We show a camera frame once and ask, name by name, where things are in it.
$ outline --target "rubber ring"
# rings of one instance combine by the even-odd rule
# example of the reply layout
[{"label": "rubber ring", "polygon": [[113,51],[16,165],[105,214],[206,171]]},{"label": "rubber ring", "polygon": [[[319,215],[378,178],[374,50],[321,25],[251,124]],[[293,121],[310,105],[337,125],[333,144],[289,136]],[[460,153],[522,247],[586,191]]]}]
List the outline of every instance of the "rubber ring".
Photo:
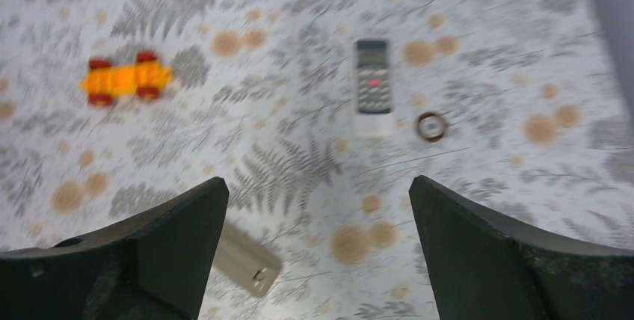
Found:
[{"label": "rubber ring", "polygon": [[[426,120],[428,118],[436,118],[438,119],[438,121],[440,121],[440,124],[443,125],[443,131],[439,134],[439,135],[435,135],[433,137],[430,137],[428,135],[425,135],[425,133],[422,131],[422,121]],[[447,132],[447,129],[449,129],[449,124],[447,123],[447,121],[445,120],[445,118],[439,114],[436,114],[434,112],[425,112],[423,114],[421,114],[420,116],[418,116],[418,119],[416,120],[416,133],[417,135],[424,139],[425,141],[429,142],[429,143],[435,143],[440,141],[440,139],[445,135],[445,133]]]}]

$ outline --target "air conditioner remote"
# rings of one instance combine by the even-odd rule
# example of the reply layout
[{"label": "air conditioner remote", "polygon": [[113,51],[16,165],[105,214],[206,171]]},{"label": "air conditioner remote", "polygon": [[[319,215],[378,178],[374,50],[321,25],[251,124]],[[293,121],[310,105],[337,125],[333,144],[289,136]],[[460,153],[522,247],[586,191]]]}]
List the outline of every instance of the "air conditioner remote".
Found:
[{"label": "air conditioner remote", "polygon": [[394,133],[396,118],[390,82],[388,42],[361,39],[355,43],[357,77],[354,85],[354,126],[358,135]]}]

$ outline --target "table surface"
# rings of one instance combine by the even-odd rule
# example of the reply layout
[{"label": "table surface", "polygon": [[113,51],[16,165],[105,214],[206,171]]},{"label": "table surface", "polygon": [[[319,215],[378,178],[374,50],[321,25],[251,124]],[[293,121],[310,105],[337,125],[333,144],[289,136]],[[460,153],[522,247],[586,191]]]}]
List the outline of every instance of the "table surface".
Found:
[{"label": "table surface", "polygon": [[[201,319],[437,319],[407,189],[634,248],[634,154],[590,0],[1,0],[0,247],[48,247],[221,176],[285,262],[212,271]],[[398,131],[351,129],[353,42],[390,40]],[[94,55],[150,48],[154,103],[91,108]],[[435,144],[414,120],[450,124]]]}]

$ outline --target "yellow toy car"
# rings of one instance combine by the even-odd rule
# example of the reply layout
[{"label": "yellow toy car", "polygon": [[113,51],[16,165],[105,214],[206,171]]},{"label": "yellow toy car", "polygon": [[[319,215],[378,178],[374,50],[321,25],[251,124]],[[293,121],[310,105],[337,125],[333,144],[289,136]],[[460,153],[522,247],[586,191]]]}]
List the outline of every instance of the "yellow toy car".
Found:
[{"label": "yellow toy car", "polygon": [[137,54],[136,64],[113,67],[107,58],[91,58],[88,74],[79,85],[88,95],[88,104],[107,107],[120,96],[135,94],[153,101],[172,81],[172,69],[164,67],[153,52]]}]

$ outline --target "fern leaf pattern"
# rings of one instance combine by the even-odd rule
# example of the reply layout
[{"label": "fern leaf pattern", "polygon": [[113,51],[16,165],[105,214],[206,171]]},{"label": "fern leaf pattern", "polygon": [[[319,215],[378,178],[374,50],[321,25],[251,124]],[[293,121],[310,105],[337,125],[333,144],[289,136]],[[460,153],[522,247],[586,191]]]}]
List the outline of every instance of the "fern leaf pattern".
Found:
[{"label": "fern leaf pattern", "polygon": [[634,250],[634,208],[627,203],[621,203],[620,208],[624,214],[623,220],[612,215],[589,211],[588,213],[598,220],[601,226],[599,229],[568,218],[564,219],[564,224],[581,240]]},{"label": "fern leaf pattern", "polygon": [[0,146],[0,190],[10,212],[21,218],[43,184],[43,157],[34,150]]},{"label": "fern leaf pattern", "polygon": [[76,134],[88,127],[89,119],[78,117],[72,111],[53,111],[49,114],[34,114],[21,118],[13,124],[21,132],[40,131],[45,136]]},{"label": "fern leaf pattern", "polygon": [[445,117],[471,125],[478,135],[488,140],[492,150],[499,149],[508,116],[508,105],[500,97],[504,90],[494,84],[454,79],[447,82],[443,92],[450,102],[441,107]]},{"label": "fern leaf pattern", "polygon": [[[199,153],[206,147],[222,145],[218,153],[227,151],[239,138],[243,117],[226,117],[220,107],[197,111],[183,117],[174,111],[156,112],[152,118],[151,135],[139,134],[128,140],[132,161],[138,168],[167,167],[185,152]],[[229,130],[227,139],[222,134]]]},{"label": "fern leaf pattern", "polygon": [[262,78],[248,76],[240,82],[238,87],[232,85],[223,86],[214,95],[214,101],[238,103],[245,100],[260,101],[270,99],[275,95],[278,87],[288,83],[289,79],[282,76],[268,75]]},{"label": "fern leaf pattern", "polygon": [[339,38],[329,30],[308,25],[288,36],[271,51],[275,64],[282,70],[294,70],[301,80],[302,94],[314,92],[325,84],[335,87],[342,83],[345,49]]},{"label": "fern leaf pattern", "polygon": [[[621,152],[616,152],[604,161],[604,165],[615,181],[632,182],[634,179],[632,168],[630,167],[632,162],[630,154],[632,151],[626,150],[622,153],[628,156],[623,156]],[[542,180],[548,185],[560,185],[569,190],[582,188],[586,194],[590,195],[612,191],[629,197],[628,193],[611,184],[592,168],[580,167],[579,169],[574,169],[569,164],[560,164],[559,167],[561,168],[560,171],[551,171],[543,168],[523,170],[520,173],[520,181],[533,183]]]},{"label": "fern leaf pattern", "polygon": [[214,6],[215,0],[130,0],[110,35],[160,36],[163,40],[170,32],[180,36],[195,16],[204,16]]},{"label": "fern leaf pattern", "polygon": [[427,269],[427,262],[425,261],[425,254],[422,252],[422,246],[420,244],[416,244],[413,252],[416,255],[416,273],[424,276],[425,280],[429,282],[429,271]]},{"label": "fern leaf pattern", "polygon": [[283,195],[284,215],[290,212],[293,202],[297,202],[300,212],[305,212],[315,188],[331,183],[332,176],[343,171],[330,146],[321,148],[313,135],[307,139],[308,147],[280,140],[284,149],[281,153],[254,144],[251,153],[242,159],[243,167],[234,170],[236,181],[230,183],[230,207],[273,213]]},{"label": "fern leaf pattern", "polygon": [[631,148],[632,128],[622,117],[610,117],[594,121],[588,130],[590,148],[593,150],[619,150]]},{"label": "fern leaf pattern", "polygon": [[181,86],[189,89],[204,86],[211,67],[200,47],[192,46],[176,53],[172,60],[172,68]]}]

